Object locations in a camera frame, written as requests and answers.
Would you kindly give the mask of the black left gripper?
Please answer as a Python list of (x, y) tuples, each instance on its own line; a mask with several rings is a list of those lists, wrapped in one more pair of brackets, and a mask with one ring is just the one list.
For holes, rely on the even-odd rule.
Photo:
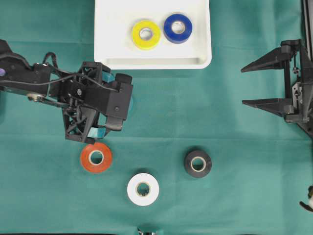
[(105, 136), (98, 125), (100, 113), (84, 104), (85, 90), (93, 81), (106, 85), (114, 81), (111, 69), (100, 62), (83, 62), (77, 73), (52, 71), (57, 79), (49, 83), (47, 104), (62, 108), (65, 138), (94, 144)]

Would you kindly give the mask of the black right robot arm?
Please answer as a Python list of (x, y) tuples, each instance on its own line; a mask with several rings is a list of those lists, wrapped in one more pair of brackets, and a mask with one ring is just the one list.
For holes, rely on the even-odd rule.
[(285, 98), (243, 100), (244, 105), (261, 109), (297, 124), (310, 138), (313, 137), (313, 62), (302, 40), (282, 41), (241, 72), (283, 70)]

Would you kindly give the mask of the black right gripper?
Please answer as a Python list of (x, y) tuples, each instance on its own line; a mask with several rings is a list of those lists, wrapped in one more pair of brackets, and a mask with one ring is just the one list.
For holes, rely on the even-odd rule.
[(244, 105), (261, 109), (280, 117), (285, 117), (287, 123), (308, 123), (313, 117), (313, 62), (302, 41), (286, 40), (256, 61), (241, 69), (241, 72), (260, 70), (282, 70), (286, 62), (299, 55), (300, 69), (294, 62), (293, 72), (297, 75), (296, 91), (292, 93), (293, 106), (290, 98), (269, 98), (243, 100)]

